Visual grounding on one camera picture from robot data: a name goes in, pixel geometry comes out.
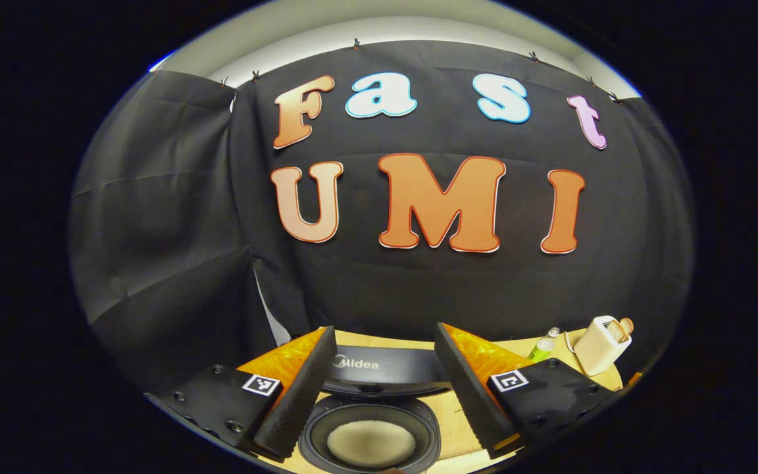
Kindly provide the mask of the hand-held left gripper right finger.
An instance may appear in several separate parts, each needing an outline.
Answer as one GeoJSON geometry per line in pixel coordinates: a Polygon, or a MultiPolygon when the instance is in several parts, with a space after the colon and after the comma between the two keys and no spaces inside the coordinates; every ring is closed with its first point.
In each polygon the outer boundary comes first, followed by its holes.
{"type": "Polygon", "coordinates": [[[612,390],[559,358],[532,362],[444,322],[434,329],[434,353],[492,459],[548,444],[613,399],[612,390]]]}

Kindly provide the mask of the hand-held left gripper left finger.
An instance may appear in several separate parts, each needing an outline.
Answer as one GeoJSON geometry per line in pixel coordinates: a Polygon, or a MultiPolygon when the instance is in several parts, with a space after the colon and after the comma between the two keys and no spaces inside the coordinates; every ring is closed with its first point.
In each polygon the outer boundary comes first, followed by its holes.
{"type": "Polygon", "coordinates": [[[320,327],[237,368],[213,364],[145,398],[217,443],[271,461],[289,458],[337,354],[320,327]]]}

